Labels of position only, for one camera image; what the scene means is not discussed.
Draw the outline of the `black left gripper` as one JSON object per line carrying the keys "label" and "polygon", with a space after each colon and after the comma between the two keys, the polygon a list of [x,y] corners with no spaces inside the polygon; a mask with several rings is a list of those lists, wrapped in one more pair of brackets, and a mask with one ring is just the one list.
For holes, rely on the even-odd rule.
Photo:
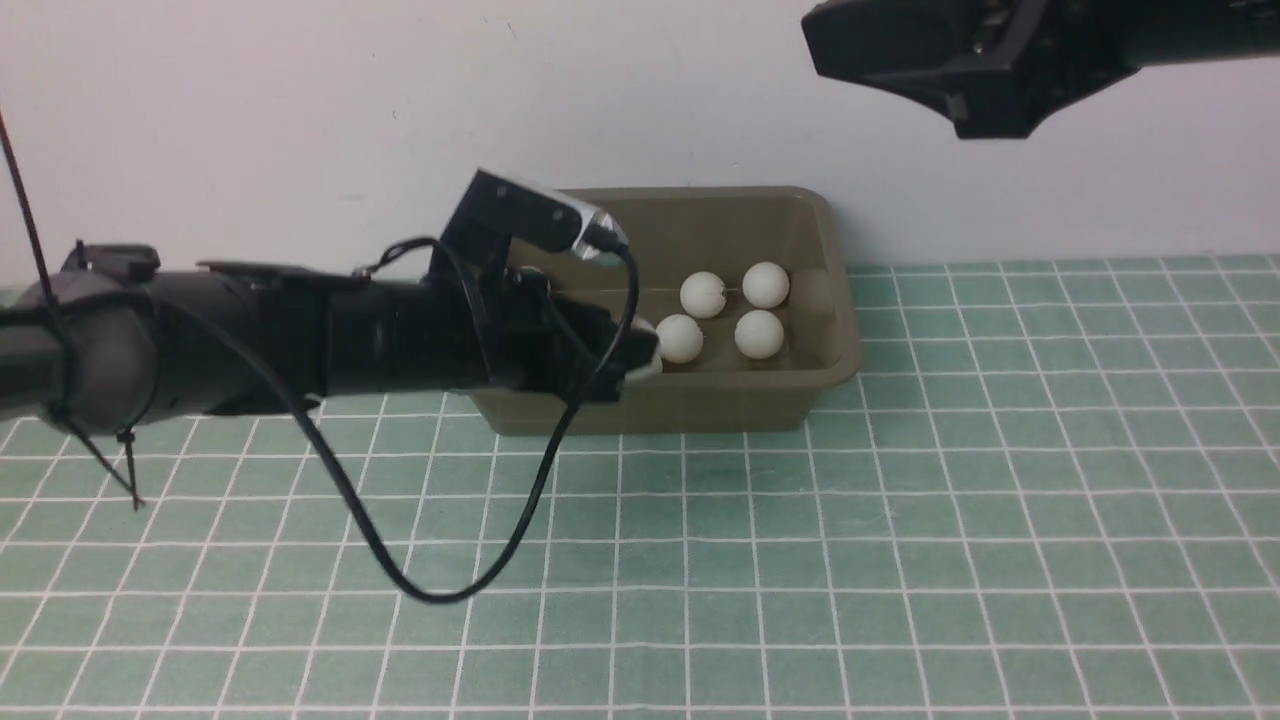
{"label": "black left gripper", "polygon": [[420,284],[428,291],[424,366],[434,387],[620,401],[634,350],[626,331],[603,360],[618,328],[607,309],[526,279],[484,297],[485,316],[476,322],[457,277],[425,275]]}

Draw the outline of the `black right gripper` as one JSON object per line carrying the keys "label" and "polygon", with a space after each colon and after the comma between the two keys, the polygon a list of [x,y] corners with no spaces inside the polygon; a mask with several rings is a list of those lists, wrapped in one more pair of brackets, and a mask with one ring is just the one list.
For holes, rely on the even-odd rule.
{"label": "black right gripper", "polygon": [[1012,140],[1147,67],[1277,55],[1277,3],[824,1],[803,33],[818,76]]}

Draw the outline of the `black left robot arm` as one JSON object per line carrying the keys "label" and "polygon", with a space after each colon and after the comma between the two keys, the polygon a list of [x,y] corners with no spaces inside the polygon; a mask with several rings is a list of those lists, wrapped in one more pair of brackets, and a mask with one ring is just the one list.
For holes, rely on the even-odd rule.
{"label": "black left robot arm", "polygon": [[81,245],[3,309],[1,346],[4,419],[118,436],[436,389],[613,404],[658,340],[538,272],[466,275],[442,250],[419,281],[376,281],[257,263],[165,272],[150,246]]}

